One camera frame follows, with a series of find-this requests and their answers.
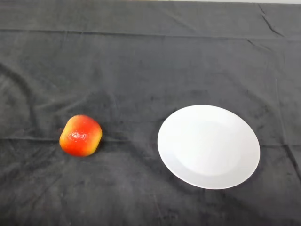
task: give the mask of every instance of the black cloth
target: black cloth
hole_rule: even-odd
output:
[[[301,6],[0,2],[1,226],[301,226]],[[158,130],[189,105],[244,119],[256,172],[225,190],[163,164]],[[86,114],[97,152],[65,154]]]

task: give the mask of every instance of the round plate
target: round plate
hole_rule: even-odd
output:
[[[171,114],[158,134],[163,163],[194,186],[224,189],[247,180],[260,157],[251,127],[234,113],[194,105]]]

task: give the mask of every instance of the plate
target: plate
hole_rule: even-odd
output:
[[[244,182],[260,158],[251,127],[234,113],[210,105],[189,106],[171,114],[160,128],[158,150],[178,178],[207,189]]]

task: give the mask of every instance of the red and yellow apple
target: red and yellow apple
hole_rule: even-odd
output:
[[[93,154],[102,138],[100,125],[86,115],[75,115],[67,121],[60,137],[62,149],[70,155],[85,157]]]

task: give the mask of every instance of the apple skin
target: apple skin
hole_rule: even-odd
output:
[[[67,121],[60,136],[60,146],[70,155],[86,157],[95,152],[102,136],[102,129],[94,119],[75,115]]]

